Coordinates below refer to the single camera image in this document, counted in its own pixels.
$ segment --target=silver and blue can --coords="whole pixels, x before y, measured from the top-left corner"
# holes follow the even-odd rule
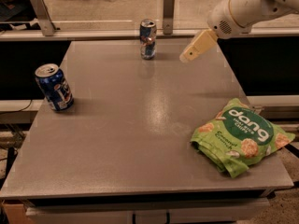
[[[157,26],[154,20],[144,19],[140,23],[140,51],[143,59],[149,60],[156,53]]]
[[[36,82],[43,91],[51,109],[61,111],[74,103],[64,72],[57,64],[47,63],[36,69]]]

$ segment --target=black handle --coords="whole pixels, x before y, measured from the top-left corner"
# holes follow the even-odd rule
[[[136,214],[132,214],[132,224],[136,224]],[[166,213],[166,223],[165,224],[170,224],[170,213]]]

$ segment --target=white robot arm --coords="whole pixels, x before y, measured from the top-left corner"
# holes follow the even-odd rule
[[[249,33],[253,24],[299,11],[299,0],[222,0],[209,14],[209,30],[198,34],[183,51],[187,63],[212,48],[218,38],[228,39]]]

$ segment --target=bag of chips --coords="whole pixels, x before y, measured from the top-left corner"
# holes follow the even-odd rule
[[[235,98],[216,118],[196,129],[191,142],[220,172],[237,177],[294,138]]]

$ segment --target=floor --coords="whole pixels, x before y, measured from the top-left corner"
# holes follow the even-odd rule
[[[44,0],[49,14],[62,30],[126,30],[136,29],[148,17],[162,27],[163,0]],[[206,28],[206,17],[220,0],[176,0],[175,29]],[[269,26],[294,25],[294,17],[262,23]],[[292,180],[299,181],[299,160],[283,148],[278,152]],[[270,206],[260,215],[238,221],[238,224],[296,224],[299,219],[299,189],[278,190],[269,199]]]

